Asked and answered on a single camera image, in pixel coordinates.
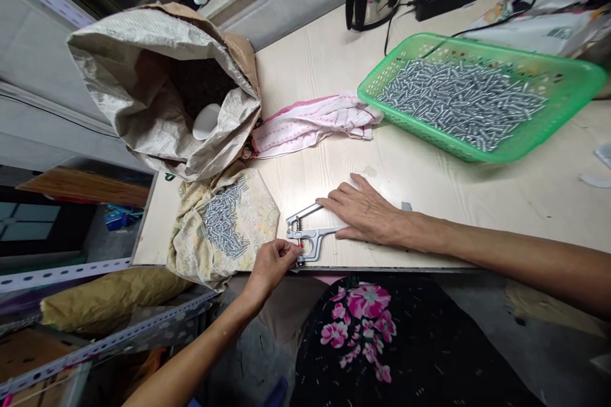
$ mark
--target wooden table surface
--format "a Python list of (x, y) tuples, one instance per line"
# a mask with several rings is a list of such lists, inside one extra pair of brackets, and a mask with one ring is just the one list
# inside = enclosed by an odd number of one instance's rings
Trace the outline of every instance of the wooden table surface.
[[(466, 29), (494, 3), (496, 0), (479, 0), (424, 22), (417, 22), (413, 13), (401, 16), (407, 11), (402, 7), (392, 23), (388, 50), (414, 33), (451, 35)], [(262, 116), (298, 100), (356, 90), (383, 59), (385, 37), (386, 26), (363, 33), (347, 31), (341, 6), (259, 51), (256, 66)], [(611, 102), (596, 101), (526, 158), (508, 165), (463, 162), (384, 121), (374, 128), (372, 141), (336, 134), (313, 148), (251, 161), (249, 166), (261, 172), (281, 211), (279, 237), (286, 233), (288, 216), (349, 181), (350, 172), (357, 172), (397, 207), (410, 202), (415, 211), (459, 223), (611, 251), (611, 190), (592, 188), (578, 178), (581, 173), (610, 175), (593, 154), (596, 146), (608, 142)], [(163, 182), (162, 175), (157, 183), (135, 250), (135, 264), (165, 263), (171, 230), (167, 225), (172, 218), (154, 215), (172, 212), (172, 205), (176, 208), (178, 202), (170, 195), (175, 183)], [(304, 229), (342, 224), (324, 209), (303, 222)], [(429, 270), (469, 265), (442, 256), (337, 241), (330, 235), (319, 261), (308, 267)]]

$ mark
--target black cable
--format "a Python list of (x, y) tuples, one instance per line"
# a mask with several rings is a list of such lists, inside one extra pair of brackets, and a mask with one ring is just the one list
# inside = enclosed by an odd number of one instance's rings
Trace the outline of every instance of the black cable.
[[(524, 13), (526, 13), (527, 11), (531, 10), (532, 7), (534, 7), (536, 2), (537, 2), (537, 0), (532, 0), (532, 2), (525, 9), (523, 9), (521, 11), (518, 11), (517, 13), (513, 13), (511, 16), (508, 16), (505, 19), (502, 19), (502, 20), (500, 20), (498, 22), (495, 22), (493, 24), (486, 24), (486, 25), (482, 25), (481, 27), (474, 27), (473, 29), (467, 29), (467, 30), (464, 30), (462, 32), (455, 33), (454, 35), (452, 35), (452, 38), (455, 38), (455, 37), (457, 37), (459, 35), (466, 34), (466, 33), (469, 33), (469, 32), (477, 32), (477, 31), (480, 31), (480, 30), (485, 30), (485, 29), (490, 29), (492, 27), (496, 27), (497, 25), (506, 24), (507, 22), (511, 21), (512, 19), (515, 19), (518, 16), (521, 16)], [(402, 6), (402, 5), (410, 6), (410, 5), (413, 5), (413, 4), (414, 4), (414, 2), (407, 2), (407, 3), (402, 3), (399, 6)], [(414, 10), (406, 11), (404, 14), (411, 13), (412, 11), (414, 11)], [(390, 34), (390, 24), (392, 23), (392, 21), (393, 21), (393, 18), (391, 17), (390, 21), (388, 21), (388, 30), (386, 31), (386, 41), (384, 42), (384, 56), (387, 56), (386, 49), (388, 47), (388, 36)], [(433, 49), (431, 49), (428, 53), (426, 53), (425, 55), (423, 55), (420, 58), (424, 59), (425, 57), (430, 56), (433, 52), (437, 51), (441, 46), (443, 46), (444, 43), (445, 43), (445, 41), (439, 43), (437, 46), (435, 46)]]
[[(388, 21), (388, 28), (386, 29), (386, 40), (384, 41), (384, 57), (387, 56), (386, 50), (388, 49), (388, 36), (390, 35), (390, 25), (393, 23), (393, 17), (395, 16), (395, 14), (397, 14), (397, 11), (399, 10), (399, 8), (401, 6), (412, 6), (413, 4), (414, 4), (414, 2), (412, 2), (412, 1), (409, 1), (407, 3), (399, 3), (397, 5), (397, 8), (394, 10), (392, 16), (390, 16), (390, 20)], [(415, 10), (415, 8), (412, 8), (411, 10), (406, 11), (405, 13), (403, 13), (401, 16), (405, 16), (406, 14), (411, 13), (414, 10)]]
[(524, 10), (518, 11), (517, 13), (514, 13), (511, 16), (508, 16), (508, 17), (506, 17), (503, 20), (500, 20), (500, 21), (495, 22), (493, 24), (487, 24), (487, 25), (482, 25), (481, 27), (474, 27), (473, 29), (467, 29), (465, 31), (462, 31), (462, 32), (459, 32), (459, 33), (456, 33), (456, 34), (452, 35), (452, 38), (457, 37), (457, 36), (462, 35), (462, 34), (465, 34), (465, 33), (476, 32), (476, 31), (480, 31), (480, 30), (484, 30), (484, 29), (490, 29), (491, 27), (496, 27), (497, 25), (506, 24), (507, 22), (511, 21), (512, 19), (515, 19), (518, 16), (521, 16), (524, 13), (526, 13), (527, 11), (531, 10), (532, 7), (534, 7), (536, 2), (537, 2), (537, 0), (532, 0), (532, 2)]
[(100, 134), (100, 135), (104, 135), (105, 137), (111, 137), (111, 138), (116, 138), (116, 139), (117, 139), (117, 138), (119, 138), (119, 137), (117, 137), (116, 135), (109, 135), (109, 134), (104, 134), (104, 133), (102, 133), (102, 132), (98, 132), (97, 130), (94, 130), (94, 129), (88, 128), (88, 127), (86, 127), (86, 126), (84, 126), (84, 125), (82, 125), (82, 124), (79, 124), (78, 122), (75, 122), (75, 121), (70, 120), (70, 119), (68, 119), (68, 118), (65, 118), (65, 117), (63, 117), (63, 116), (61, 116), (61, 115), (59, 115), (59, 114), (57, 114), (57, 113), (54, 113), (53, 111), (49, 111), (49, 110), (46, 110), (46, 109), (44, 109), (44, 108), (37, 107), (36, 105), (32, 105), (31, 103), (24, 102), (23, 100), (17, 99), (17, 98), (15, 98), (15, 97), (11, 97), (10, 95), (5, 95), (5, 94), (0, 93), (0, 96), (5, 97), (5, 98), (7, 98), (7, 99), (15, 100), (16, 102), (23, 103), (24, 105), (31, 106), (32, 108), (39, 109), (40, 111), (44, 111), (45, 113), (52, 114), (52, 115), (54, 115), (54, 116), (57, 116), (58, 118), (62, 118), (64, 121), (68, 121), (68, 122), (71, 122), (72, 124), (76, 124), (77, 126), (80, 126), (80, 127), (82, 127), (82, 128), (85, 128), (85, 129), (87, 129), (87, 130), (90, 130), (91, 132), (94, 132), (94, 133), (96, 133), (96, 134)]

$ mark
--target green plastic basket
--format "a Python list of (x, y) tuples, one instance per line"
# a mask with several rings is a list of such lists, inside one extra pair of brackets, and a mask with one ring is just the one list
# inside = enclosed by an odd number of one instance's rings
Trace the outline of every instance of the green plastic basket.
[[(529, 92), (547, 97), (545, 108), (516, 127), (513, 137), (502, 141), (494, 151), (483, 151), (376, 99), (408, 60), (423, 56), (427, 62), (456, 62), (458, 65), (463, 60), (466, 64), (499, 67), (512, 82), (528, 82)], [(546, 141), (582, 109), (606, 81), (607, 74), (602, 68), (582, 60), (421, 33), (405, 39), (386, 56), (360, 84), (358, 96), (382, 110), (388, 121), (464, 161), (507, 163), (526, 156)]]

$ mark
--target black floral skirt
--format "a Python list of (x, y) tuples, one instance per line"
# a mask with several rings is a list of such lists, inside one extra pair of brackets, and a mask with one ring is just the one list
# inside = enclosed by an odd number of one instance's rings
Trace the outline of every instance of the black floral skirt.
[(305, 325), (291, 406), (395, 405), (543, 404), (433, 280), (347, 277)]

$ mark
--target metal shelf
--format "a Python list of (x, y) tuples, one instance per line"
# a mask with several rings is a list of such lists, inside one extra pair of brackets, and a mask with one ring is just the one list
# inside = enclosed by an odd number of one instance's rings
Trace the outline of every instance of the metal shelf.
[(101, 353), (106, 352), (109, 349), (123, 342), (129, 342), (131, 339), (133, 339), (133, 337), (151, 329), (153, 326), (156, 326), (166, 320), (172, 319), (178, 314), (193, 310), (194, 308), (197, 308), (199, 305), (209, 301), (210, 299), (216, 296), (218, 296), (217, 292), (210, 291), (209, 293), (203, 294), (202, 296), (190, 300), (185, 304), (182, 304), (178, 307), (174, 307), (171, 310), (168, 310), (167, 312), (163, 312), (149, 319), (141, 321), (133, 326), (129, 326), (123, 331), (119, 331), (100, 341), (91, 343), (86, 347), (74, 351), (67, 356), (49, 362), (48, 364), (41, 366), (38, 369), (32, 370), (16, 378), (8, 380), (7, 382), (0, 385), (0, 399), (9, 396), (10, 394), (15, 394), (32, 385), (35, 385), (38, 382), (50, 378), (65, 369), (73, 367), (77, 364), (81, 364), (83, 362), (91, 361)]
[(131, 264), (131, 258), (121, 258), (111, 261), (100, 261), (44, 270), (33, 270), (31, 272), (14, 273), (12, 275), (2, 275), (0, 276), (0, 293), (117, 272), (118, 270), (125, 270)]

